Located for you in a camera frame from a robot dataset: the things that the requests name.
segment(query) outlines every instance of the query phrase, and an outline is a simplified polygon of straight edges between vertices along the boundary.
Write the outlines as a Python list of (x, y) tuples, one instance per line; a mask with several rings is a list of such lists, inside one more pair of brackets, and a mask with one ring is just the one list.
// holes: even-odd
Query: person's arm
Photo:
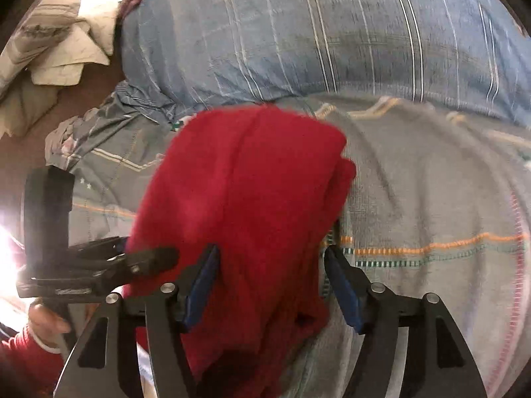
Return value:
[(63, 369), (63, 359), (53, 342), (59, 333), (68, 332), (68, 323), (37, 300), (28, 311), (28, 324), (0, 351), (13, 370), (36, 392), (51, 393)]

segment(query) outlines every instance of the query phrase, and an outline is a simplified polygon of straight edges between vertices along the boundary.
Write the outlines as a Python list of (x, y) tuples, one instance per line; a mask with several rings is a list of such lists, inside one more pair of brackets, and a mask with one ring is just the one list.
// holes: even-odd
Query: wooden floor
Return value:
[(0, 226), (20, 238), (20, 205), (28, 172), (44, 166), (44, 138), (61, 121), (99, 106), (124, 78), (118, 58), (110, 66), (86, 64), (81, 82), (59, 92), (58, 103), (23, 138), (0, 139)]

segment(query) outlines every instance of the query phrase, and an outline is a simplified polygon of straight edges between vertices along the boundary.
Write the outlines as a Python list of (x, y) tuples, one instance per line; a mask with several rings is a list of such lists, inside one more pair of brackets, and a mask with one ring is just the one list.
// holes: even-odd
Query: pillowcase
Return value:
[(0, 54), (0, 98), (37, 55), (63, 41), (78, 18), (81, 0), (42, 0)]

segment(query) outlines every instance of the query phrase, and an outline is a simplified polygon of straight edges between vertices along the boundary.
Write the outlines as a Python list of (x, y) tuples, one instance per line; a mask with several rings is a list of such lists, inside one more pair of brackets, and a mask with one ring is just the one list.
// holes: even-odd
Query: red sleeve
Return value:
[(39, 347), (27, 325), (9, 341), (3, 341), (2, 350), (13, 368), (31, 383), (35, 391), (51, 393), (54, 390), (63, 369), (63, 359), (61, 355)]

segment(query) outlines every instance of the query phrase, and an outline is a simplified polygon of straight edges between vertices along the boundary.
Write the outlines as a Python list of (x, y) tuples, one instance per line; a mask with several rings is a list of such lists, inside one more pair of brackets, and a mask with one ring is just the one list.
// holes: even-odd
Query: gray fabric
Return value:
[(110, 97), (47, 138), (47, 164), (73, 173), (70, 244), (126, 236), (175, 133)]
[[(278, 105), (334, 124), (347, 137), (344, 154), (357, 166), (341, 216), (349, 261), (398, 294), (438, 293), (489, 396), (502, 396), (531, 356), (531, 134), (390, 98), (317, 94)], [(174, 136), (169, 124), (127, 112), (118, 100), (107, 102), (74, 123), (74, 150), (51, 155), (49, 163), (76, 175), (71, 243), (129, 233)], [(327, 281), (321, 283), (326, 297)], [(362, 339), (352, 336), (333, 296), (329, 303), (327, 328), (286, 369), (284, 398), (340, 397), (346, 387)], [(404, 362), (404, 331), (401, 337), (397, 367)], [(398, 396), (401, 375), (397, 368), (389, 397)]]
[(156, 121), (339, 91), (529, 126), (530, 43), (499, 0), (143, 0), (116, 91)]

